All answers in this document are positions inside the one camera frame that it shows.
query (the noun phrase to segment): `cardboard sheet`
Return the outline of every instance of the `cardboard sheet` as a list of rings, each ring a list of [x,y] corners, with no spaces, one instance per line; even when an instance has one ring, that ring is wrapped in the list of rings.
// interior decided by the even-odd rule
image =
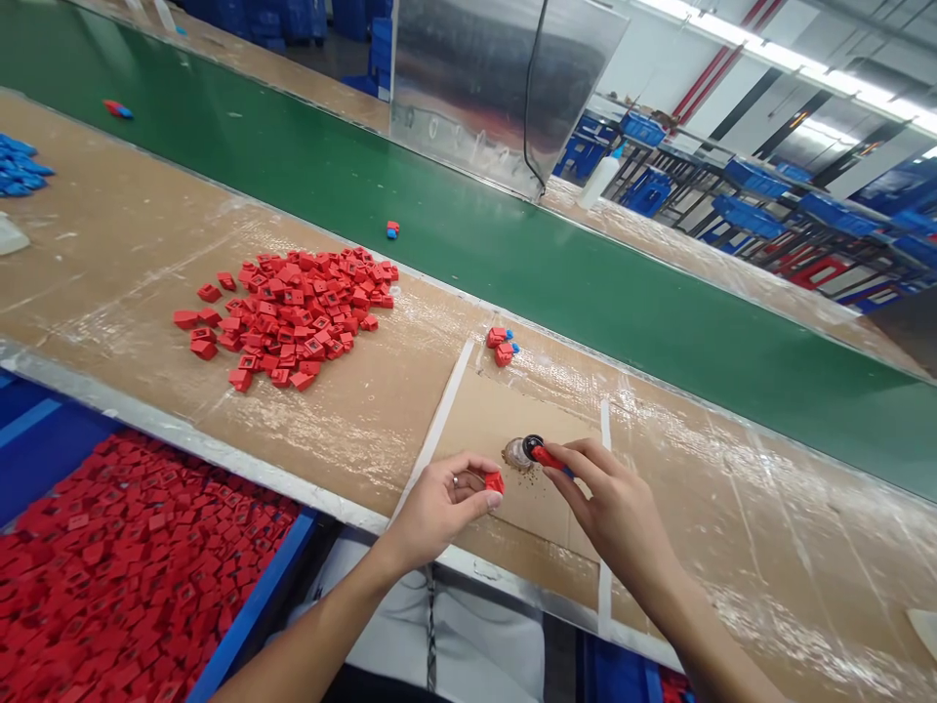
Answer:
[[[531,430],[597,435],[608,399],[612,451],[651,484],[681,562],[785,695],[937,700],[933,661],[905,615],[937,610],[937,506],[406,272],[381,329],[306,393],[263,383],[235,393],[230,355],[197,359],[173,310],[203,307],[194,291],[248,256],[344,244],[15,96],[0,95],[0,114],[58,171],[3,203],[32,245],[0,258],[0,338],[386,516],[471,338],[464,380],[478,393],[465,407],[457,397],[450,419],[465,409],[469,421],[440,451],[477,441],[497,456]],[[482,340],[506,325],[523,353],[500,369]],[[472,439],[471,419],[496,406],[518,409]],[[573,536],[564,547],[530,524],[488,516],[457,544],[596,608],[597,563]],[[620,584],[612,611],[660,636]]]
[[[582,527],[544,473],[537,467],[522,472],[503,461],[505,445],[531,433],[560,443],[601,437],[596,428],[554,405],[469,373],[459,386],[433,459],[462,450],[497,458],[505,480],[505,500],[494,517],[598,561]]]

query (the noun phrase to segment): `human hand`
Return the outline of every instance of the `human hand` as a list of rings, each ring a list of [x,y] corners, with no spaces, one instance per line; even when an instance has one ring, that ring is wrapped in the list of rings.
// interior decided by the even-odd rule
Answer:
[[[429,464],[375,548],[391,555],[400,576],[433,561],[470,522],[501,505],[503,496],[485,490],[484,479],[498,470],[470,452]]]
[[[587,498],[569,476],[544,467],[595,550],[633,596],[641,600],[681,581],[685,572],[651,489],[640,476],[595,439],[577,439],[565,446],[548,443],[547,451],[591,491],[592,497]]]

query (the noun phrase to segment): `white bottle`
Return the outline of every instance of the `white bottle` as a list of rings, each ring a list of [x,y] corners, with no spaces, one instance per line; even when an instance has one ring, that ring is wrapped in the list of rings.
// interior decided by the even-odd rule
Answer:
[[[586,181],[582,191],[579,193],[579,198],[576,200],[576,204],[583,210],[589,210],[592,205],[598,202],[599,196],[612,182],[612,179],[615,178],[615,174],[618,173],[618,168],[621,165],[618,163],[618,160],[622,156],[623,147],[624,145],[619,146],[612,153],[599,161],[598,166],[592,171],[592,175],[589,176],[589,180]]]
[[[0,256],[13,254],[27,246],[29,246],[29,237],[10,222],[6,213],[0,212]]]

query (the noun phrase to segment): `conveyor belt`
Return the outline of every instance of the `conveyor belt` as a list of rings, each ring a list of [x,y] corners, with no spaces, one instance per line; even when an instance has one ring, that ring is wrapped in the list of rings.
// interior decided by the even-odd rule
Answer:
[[[2,85],[937,500],[932,385],[68,3],[0,41]]]

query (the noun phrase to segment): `metal panel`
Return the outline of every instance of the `metal panel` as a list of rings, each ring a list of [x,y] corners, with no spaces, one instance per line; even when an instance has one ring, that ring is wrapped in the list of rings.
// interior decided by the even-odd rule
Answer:
[[[628,20],[591,0],[400,0],[390,137],[526,197],[540,194]],[[529,98],[526,130],[524,107]]]

